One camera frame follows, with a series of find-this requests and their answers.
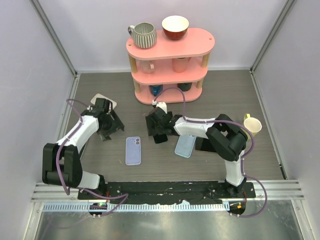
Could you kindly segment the beige phone case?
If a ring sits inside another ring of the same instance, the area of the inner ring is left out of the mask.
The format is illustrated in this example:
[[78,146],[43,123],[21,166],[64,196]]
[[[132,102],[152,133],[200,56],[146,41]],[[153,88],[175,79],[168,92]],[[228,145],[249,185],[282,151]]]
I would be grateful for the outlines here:
[[97,93],[97,94],[90,100],[90,103],[91,103],[92,105],[94,105],[94,104],[96,103],[96,99],[97,99],[97,98],[106,99],[106,100],[110,101],[109,111],[112,111],[114,108],[117,107],[117,103],[116,103],[114,100],[112,100],[112,99],[110,99],[110,98],[108,98],[108,97],[106,97],[106,96],[104,96],[104,95],[102,95],[102,94],[100,94],[100,93]]

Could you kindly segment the lavender phone case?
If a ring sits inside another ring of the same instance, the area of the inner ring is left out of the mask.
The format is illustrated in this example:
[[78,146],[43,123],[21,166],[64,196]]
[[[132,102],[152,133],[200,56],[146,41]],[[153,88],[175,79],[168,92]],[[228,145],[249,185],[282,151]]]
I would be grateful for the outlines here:
[[141,164],[141,139],[139,136],[126,138],[125,164],[127,166],[137,166]]

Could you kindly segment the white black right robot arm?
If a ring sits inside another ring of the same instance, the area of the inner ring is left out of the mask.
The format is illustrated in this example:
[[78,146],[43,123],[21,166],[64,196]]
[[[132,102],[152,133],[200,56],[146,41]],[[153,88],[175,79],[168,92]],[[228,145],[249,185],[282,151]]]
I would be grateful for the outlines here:
[[244,191],[246,177],[242,169],[248,137],[241,126],[226,114],[216,118],[199,119],[173,115],[160,107],[154,108],[146,117],[149,136],[155,143],[163,143],[167,136],[194,136],[203,139],[225,162],[224,188],[233,198]]

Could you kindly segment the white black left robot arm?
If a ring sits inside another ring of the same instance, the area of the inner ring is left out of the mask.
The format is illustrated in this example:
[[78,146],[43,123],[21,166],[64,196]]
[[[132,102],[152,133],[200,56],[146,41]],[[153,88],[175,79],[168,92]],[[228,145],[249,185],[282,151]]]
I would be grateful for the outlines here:
[[93,134],[102,141],[125,126],[114,111],[113,102],[98,97],[93,105],[78,114],[76,125],[56,143],[47,143],[42,153],[42,181],[62,186],[67,195],[71,188],[87,189],[93,198],[100,200],[107,193],[104,176],[83,170],[81,152]]

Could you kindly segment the light blue phone case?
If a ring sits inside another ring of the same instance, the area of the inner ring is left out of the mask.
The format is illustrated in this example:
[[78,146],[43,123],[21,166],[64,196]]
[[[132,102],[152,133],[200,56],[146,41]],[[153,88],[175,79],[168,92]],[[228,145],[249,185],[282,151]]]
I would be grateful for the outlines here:
[[180,135],[174,153],[183,158],[190,158],[194,148],[196,137],[192,135]]

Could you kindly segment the blue mug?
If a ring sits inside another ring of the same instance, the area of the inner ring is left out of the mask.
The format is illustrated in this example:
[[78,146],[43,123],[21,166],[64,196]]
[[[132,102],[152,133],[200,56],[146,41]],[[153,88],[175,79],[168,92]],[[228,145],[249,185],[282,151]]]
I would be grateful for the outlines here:
[[159,84],[159,85],[150,85],[149,86],[149,91],[150,93],[156,97],[159,95],[159,93],[161,93],[163,90],[163,85],[162,84]]

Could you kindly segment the black gold smartphone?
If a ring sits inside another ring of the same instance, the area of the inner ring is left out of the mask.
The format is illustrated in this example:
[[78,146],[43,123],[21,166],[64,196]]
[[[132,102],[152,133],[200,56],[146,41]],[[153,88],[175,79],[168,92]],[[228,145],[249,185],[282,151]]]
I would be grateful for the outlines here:
[[217,153],[209,139],[197,137],[195,140],[195,150],[206,153]]

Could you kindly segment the black cup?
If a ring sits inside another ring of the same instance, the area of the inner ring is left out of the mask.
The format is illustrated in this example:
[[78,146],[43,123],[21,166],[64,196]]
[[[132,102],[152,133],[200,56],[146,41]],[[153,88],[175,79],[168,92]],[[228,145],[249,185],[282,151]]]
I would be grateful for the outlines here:
[[177,84],[177,87],[178,87],[181,91],[187,92],[187,91],[189,91],[189,90],[191,89],[192,84],[193,84],[192,82],[178,83],[178,84]]

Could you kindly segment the pale pink mug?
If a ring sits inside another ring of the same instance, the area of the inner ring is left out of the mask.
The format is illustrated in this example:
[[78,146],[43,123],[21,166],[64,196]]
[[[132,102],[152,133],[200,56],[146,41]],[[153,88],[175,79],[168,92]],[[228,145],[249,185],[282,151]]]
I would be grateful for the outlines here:
[[145,74],[152,74],[155,71],[155,65],[150,60],[141,60],[139,64],[141,71]]

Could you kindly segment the pink cup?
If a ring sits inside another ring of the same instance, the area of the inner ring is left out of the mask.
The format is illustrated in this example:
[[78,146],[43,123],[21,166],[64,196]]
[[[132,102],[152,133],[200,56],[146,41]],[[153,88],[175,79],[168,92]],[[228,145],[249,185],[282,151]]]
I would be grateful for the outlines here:
[[172,59],[172,69],[176,73],[182,73],[188,68],[190,57],[181,57]]

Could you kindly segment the pink three-tier shelf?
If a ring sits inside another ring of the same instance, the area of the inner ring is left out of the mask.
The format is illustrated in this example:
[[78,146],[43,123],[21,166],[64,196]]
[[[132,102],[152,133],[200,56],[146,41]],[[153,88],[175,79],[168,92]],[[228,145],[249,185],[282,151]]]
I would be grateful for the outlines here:
[[[149,90],[151,85],[163,85],[165,92],[157,98],[158,101],[179,103],[183,100],[197,100],[202,93],[210,53],[214,46],[214,36],[201,28],[189,28],[180,40],[170,40],[163,30],[158,30],[157,42],[149,49],[138,48],[130,37],[126,42],[126,49],[137,100],[146,105],[152,103],[155,97]],[[172,59],[189,57],[191,59],[184,72],[173,71]],[[152,61],[154,72],[143,73],[140,61]],[[177,86],[179,83],[192,83],[191,89],[181,91]]]

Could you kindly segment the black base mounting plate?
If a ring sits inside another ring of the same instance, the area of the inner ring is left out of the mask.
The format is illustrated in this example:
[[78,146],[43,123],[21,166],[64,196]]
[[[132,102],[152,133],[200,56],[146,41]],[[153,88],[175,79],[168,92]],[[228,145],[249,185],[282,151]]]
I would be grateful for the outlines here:
[[128,194],[124,202],[131,205],[173,205],[183,201],[191,205],[219,204],[223,199],[254,199],[254,184],[246,182],[241,189],[224,181],[136,181],[108,182],[102,194],[116,197]]

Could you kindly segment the grey striped mug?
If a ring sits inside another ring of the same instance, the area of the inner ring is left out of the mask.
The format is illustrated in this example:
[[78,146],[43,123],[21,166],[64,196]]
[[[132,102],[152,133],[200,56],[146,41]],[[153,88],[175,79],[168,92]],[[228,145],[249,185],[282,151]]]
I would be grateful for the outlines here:
[[127,29],[134,44],[141,49],[149,49],[157,43],[157,31],[153,24],[142,22]]

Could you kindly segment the yellow mug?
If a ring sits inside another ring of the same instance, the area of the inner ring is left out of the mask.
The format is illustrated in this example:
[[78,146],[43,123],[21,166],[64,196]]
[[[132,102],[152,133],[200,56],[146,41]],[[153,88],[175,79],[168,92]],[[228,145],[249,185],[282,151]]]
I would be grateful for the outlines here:
[[262,130],[262,124],[257,119],[252,117],[249,113],[244,115],[243,126],[250,131],[252,136],[255,136]]

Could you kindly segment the red white bowl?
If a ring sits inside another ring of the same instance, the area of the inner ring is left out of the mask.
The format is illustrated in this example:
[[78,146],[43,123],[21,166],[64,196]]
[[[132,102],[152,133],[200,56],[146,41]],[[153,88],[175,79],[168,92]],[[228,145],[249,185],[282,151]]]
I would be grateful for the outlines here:
[[170,40],[177,41],[184,37],[188,28],[189,21],[180,15],[171,15],[162,20],[162,29],[166,37]]

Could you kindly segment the aluminium front rail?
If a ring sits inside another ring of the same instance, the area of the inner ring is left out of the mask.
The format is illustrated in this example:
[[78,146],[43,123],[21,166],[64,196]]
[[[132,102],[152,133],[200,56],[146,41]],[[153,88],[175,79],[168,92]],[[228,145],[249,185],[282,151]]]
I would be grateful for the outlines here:
[[302,200],[304,194],[297,180],[247,181],[243,192],[229,193],[223,181],[138,181],[108,182],[106,194],[128,194],[126,204],[171,205],[187,201],[205,204],[220,200]]

